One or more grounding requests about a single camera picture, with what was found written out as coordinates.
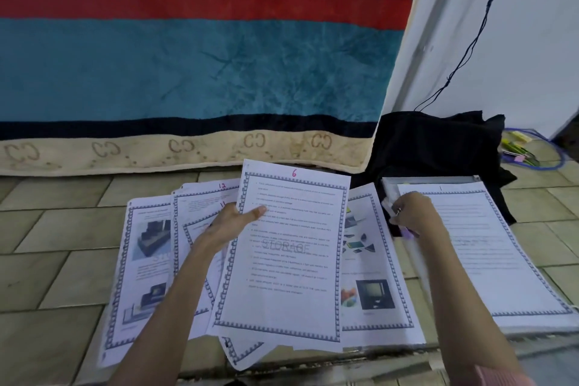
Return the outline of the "purple marker pen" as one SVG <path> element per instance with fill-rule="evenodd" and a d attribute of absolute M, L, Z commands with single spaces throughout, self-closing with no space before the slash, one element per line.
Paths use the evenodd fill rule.
<path fill-rule="evenodd" d="M 388 214 L 388 202 L 391 202 L 391 201 L 387 197 L 385 197 L 381 201 L 381 206 L 382 206 L 382 209 L 386 213 L 387 225 L 388 225 L 388 228 L 390 229 L 390 231 L 393 232 L 393 236 L 400 236 L 400 237 L 406 238 L 408 240 L 418 238 L 418 235 L 414 231 L 412 231 L 411 229 L 408 229 L 407 227 L 393 226 L 389 223 L 390 217 Z"/>

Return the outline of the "person's left forearm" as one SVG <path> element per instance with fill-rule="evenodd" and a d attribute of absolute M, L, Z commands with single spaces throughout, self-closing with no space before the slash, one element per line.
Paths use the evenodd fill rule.
<path fill-rule="evenodd" d="M 198 237 L 107 386 L 176 386 L 209 266 L 228 241 L 210 233 Z"/>

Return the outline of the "printed sheet with sofa pictures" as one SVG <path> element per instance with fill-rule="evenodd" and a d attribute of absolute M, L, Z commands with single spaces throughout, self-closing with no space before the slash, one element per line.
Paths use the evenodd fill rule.
<path fill-rule="evenodd" d="M 127 203 L 97 366 L 118 364 L 137 339 L 171 282 L 171 198 Z"/>

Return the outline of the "black cloth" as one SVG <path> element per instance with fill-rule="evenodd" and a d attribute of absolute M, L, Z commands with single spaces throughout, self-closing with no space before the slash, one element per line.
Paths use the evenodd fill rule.
<path fill-rule="evenodd" d="M 484 119 L 481 111 L 439 118 L 423 112 L 393 112 L 380 119 L 371 157 L 362 173 L 351 175 L 351 188 L 381 178 L 479 176 L 509 226 L 510 213 L 501 188 L 517 177 L 501 167 L 498 152 L 505 116 Z"/>

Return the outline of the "printed sheet with colourful pictures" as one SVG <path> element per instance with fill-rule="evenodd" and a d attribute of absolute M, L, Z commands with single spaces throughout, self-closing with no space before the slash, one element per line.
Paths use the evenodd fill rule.
<path fill-rule="evenodd" d="M 343 346 L 425 345 L 375 185 L 351 189 L 346 209 L 340 261 Z"/>

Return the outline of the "paper stack in clear folder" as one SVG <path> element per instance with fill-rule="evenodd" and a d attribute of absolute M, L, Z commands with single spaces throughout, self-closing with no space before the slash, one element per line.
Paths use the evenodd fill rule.
<path fill-rule="evenodd" d="M 507 336 L 579 333 L 579 312 L 532 264 L 478 176 L 382 178 L 382 206 L 407 192 L 428 196 L 461 265 Z"/>

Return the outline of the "printed sheet with red numeral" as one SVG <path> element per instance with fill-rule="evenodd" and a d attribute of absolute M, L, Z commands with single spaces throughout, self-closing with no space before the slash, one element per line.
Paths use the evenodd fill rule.
<path fill-rule="evenodd" d="M 207 333 L 341 353 L 350 176 L 244 160 L 237 210 L 265 213 L 227 250 Z"/>

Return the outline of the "person's left hand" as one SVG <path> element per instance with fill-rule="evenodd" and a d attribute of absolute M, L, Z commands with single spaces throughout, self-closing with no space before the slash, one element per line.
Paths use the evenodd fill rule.
<path fill-rule="evenodd" d="M 192 252 L 213 257 L 230 241 L 236 239 L 247 225 L 257 220 L 242 220 L 235 202 L 229 202 L 219 211 L 210 225 L 196 238 Z"/>

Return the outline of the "bundle of highlighter pens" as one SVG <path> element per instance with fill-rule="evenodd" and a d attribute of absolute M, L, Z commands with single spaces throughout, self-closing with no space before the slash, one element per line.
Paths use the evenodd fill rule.
<path fill-rule="evenodd" d="M 527 167 L 539 167 L 537 157 L 523 146 L 509 139 L 501 140 L 501 156 L 507 163 L 517 163 Z"/>

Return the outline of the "person's right hand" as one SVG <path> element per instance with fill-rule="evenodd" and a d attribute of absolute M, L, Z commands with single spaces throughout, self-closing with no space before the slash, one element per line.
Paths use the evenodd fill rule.
<path fill-rule="evenodd" d="M 433 235 L 444 228 L 441 217 L 427 196 L 412 191 L 402 194 L 397 200 L 404 201 L 404 212 L 408 217 L 407 228 L 418 236 Z"/>

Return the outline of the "teal blanket with red stripe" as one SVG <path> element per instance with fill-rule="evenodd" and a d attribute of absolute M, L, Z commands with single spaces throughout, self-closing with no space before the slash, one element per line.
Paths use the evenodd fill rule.
<path fill-rule="evenodd" d="M 0 175 L 366 169 L 415 0 L 0 0 Z"/>

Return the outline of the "pink sleeve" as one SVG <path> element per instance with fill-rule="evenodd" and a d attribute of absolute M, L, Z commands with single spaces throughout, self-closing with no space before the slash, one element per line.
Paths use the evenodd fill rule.
<path fill-rule="evenodd" d="M 482 366 L 475 366 L 463 384 L 467 386 L 536 386 L 536 383 L 524 373 Z"/>

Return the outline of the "person's right forearm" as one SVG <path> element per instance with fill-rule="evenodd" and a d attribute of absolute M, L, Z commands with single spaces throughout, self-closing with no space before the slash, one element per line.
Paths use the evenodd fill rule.
<path fill-rule="evenodd" d="M 445 227 L 420 236 L 442 360 L 451 386 L 475 366 L 524 373 L 515 351 L 461 265 Z"/>

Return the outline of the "printed sheet with border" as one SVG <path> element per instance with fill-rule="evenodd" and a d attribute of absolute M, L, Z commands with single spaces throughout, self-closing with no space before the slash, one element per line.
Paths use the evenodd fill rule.
<path fill-rule="evenodd" d="M 267 359 L 264 361 L 264 358 L 267 358 L 268 354 L 278 349 L 278 347 L 284 347 L 284 345 L 279 344 L 232 339 L 229 337 L 219 337 L 218 339 L 229 365 L 238 372 L 254 366 L 270 364 L 271 361 Z"/>

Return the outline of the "printed sheet with text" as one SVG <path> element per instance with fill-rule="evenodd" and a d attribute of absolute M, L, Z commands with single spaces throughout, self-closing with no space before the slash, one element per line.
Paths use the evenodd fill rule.
<path fill-rule="evenodd" d="M 171 193 L 171 250 L 173 253 L 172 273 L 177 275 L 179 269 L 179 252 L 185 251 L 186 236 L 178 224 L 195 214 L 203 214 L 207 207 L 237 196 L 240 179 L 214 180 L 204 183 L 188 183 Z"/>
<path fill-rule="evenodd" d="M 213 205 L 202 208 L 201 210 L 189 216 L 183 216 L 177 222 L 179 229 L 178 240 L 178 263 L 179 269 L 183 267 L 191 251 L 195 248 L 200 235 L 202 235 L 209 226 L 215 221 L 221 210 L 230 202 L 221 200 Z M 199 296 L 199 301 L 195 310 L 192 326 L 189 331 L 188 339 L 192 340 L 204 336 L 207 331 L 208 323 L 211 318 L 211 312 L 216 302 L 218 285 L 221 280 L 224 268 L 225 255 L 227 246 L 221 247 L 219 252 L 213 255 L 212 261 L 208 267 L 203 289 Z"/>

